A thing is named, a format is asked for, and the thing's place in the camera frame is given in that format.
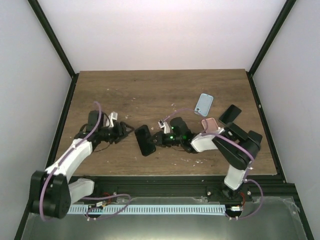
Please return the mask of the teal edged black phone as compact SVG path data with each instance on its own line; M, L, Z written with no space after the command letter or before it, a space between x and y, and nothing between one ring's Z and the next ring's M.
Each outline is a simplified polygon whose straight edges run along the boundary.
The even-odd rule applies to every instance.
M240 114L242 110L235 106L234 104L231 104L227 110L225 110L221 116L218 118L218 121L224 125L228 123L232 123Z

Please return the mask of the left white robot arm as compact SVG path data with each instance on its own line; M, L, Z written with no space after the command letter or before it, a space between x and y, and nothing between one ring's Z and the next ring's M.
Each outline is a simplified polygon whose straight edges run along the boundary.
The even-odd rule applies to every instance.
M43 171L35 171L30 179L30 212L48 218L64 218L70 206L82 198L97 202L102 189L94 181L80 178L70 182L76 169L102 143L117 144L135 129L123 121L118 114L106 114L92 110L87 123L80 127L69 148L62 156Z

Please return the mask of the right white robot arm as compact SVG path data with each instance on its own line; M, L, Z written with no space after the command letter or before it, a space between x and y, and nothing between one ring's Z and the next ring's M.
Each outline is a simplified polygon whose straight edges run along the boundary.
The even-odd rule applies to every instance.
M192 132L181 117L169 124L161 122L161 131L147 138L158 147L182 147L190 154L218 150L229 164L221 187L223 198L229 202L240 196L240 187L261 150L263 136L255 131L245 132L233 122L214 132Z

